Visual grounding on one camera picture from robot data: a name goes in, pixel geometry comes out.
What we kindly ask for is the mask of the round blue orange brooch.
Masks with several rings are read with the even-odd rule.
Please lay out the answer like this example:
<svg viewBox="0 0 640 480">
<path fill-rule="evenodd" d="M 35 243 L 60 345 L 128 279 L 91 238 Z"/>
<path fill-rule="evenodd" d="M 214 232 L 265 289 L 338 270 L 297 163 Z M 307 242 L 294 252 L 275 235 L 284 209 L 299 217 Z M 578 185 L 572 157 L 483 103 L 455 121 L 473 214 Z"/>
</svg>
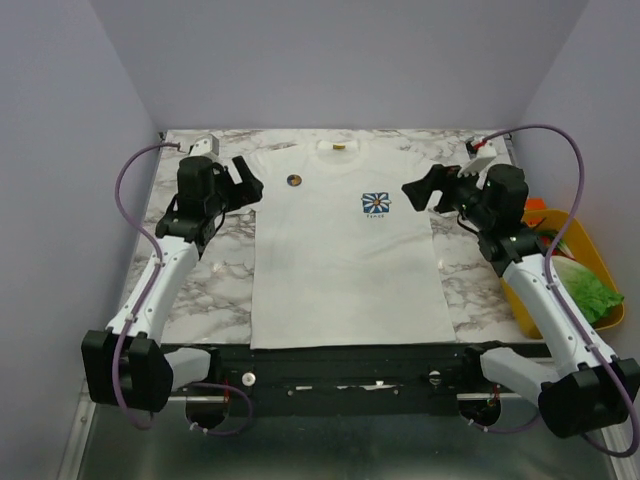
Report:
<svg viewBox="0 0 640 480">
<path fill-rule="evenodd" d="M 292 174 L 287 177 L 287 184 L 292 187 L 297 187 L 302 183 L 302 179 L 297 174 Z"/>
</svg>

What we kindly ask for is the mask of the white t-shirt with flower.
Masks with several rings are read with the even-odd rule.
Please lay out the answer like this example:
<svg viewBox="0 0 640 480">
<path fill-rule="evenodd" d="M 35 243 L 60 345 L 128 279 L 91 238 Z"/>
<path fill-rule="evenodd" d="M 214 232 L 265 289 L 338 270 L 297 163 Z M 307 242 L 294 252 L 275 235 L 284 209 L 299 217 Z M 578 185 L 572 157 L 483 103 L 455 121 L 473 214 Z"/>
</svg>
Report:
<svg viewBox="0 0 640 480">
<path fill-rule="evenodd" d="M 251 345 L 255 349 L 419 344 L 456 338 L 430 217 L 403 184 L 423 155 L 364 140 L 258 152 Z M 297 174 L 302 183 L 287 184 Z"/>
</svg>

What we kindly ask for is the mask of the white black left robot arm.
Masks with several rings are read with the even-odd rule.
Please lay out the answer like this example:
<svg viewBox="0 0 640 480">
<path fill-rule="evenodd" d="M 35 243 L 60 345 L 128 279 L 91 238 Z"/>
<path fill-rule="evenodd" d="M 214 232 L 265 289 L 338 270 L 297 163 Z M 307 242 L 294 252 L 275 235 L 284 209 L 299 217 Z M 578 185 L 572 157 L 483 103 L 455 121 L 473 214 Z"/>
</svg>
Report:
<svg viewBox="0 0 640 480">
<path fill-rule="evenodd" d="M 156 224 L 138 283 L 107 327 L 88 331 L 82 341 L 94 402 L 157 413 L 181 387 L 201 395 L 220 387 L 222 372 L 211 353 L 193 347 L 165 353 L 161 338 L 179 290 L 226 215 L 262 198 L 263 184 L 245 159 L 234 157 L 232 166 L 237 179 L 210 155 L 180 161 L 177 192 Z"/>
</svg>

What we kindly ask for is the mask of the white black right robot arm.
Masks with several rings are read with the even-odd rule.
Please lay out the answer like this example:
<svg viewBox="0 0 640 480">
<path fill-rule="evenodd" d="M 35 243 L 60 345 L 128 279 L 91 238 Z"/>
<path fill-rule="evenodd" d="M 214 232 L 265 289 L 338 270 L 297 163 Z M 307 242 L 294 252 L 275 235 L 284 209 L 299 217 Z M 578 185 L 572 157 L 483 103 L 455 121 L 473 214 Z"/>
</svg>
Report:
<svg viewBox="0 0 640 480">
<path fill-rule="evenodd" d="M 493 383 L 507 387 L 532 403 L 559 438 L 624 421 L 637 428 L 639 365 L 619 358 L 590 327 L 559 280 L 549 249 L 524 223 L 523 171 L 494 165 L 482 186 L 477 181 L 476 173 L 437 164 L 402 190 L 417 211 L 439 192 L 436 212 L 457 212 L 475 226 L 481 254 L 526 308 L 554 364 L 545 367 L 509 347 L 486 344 L 461 365 L 462 384 L 474 392 Z"/>
</svg>

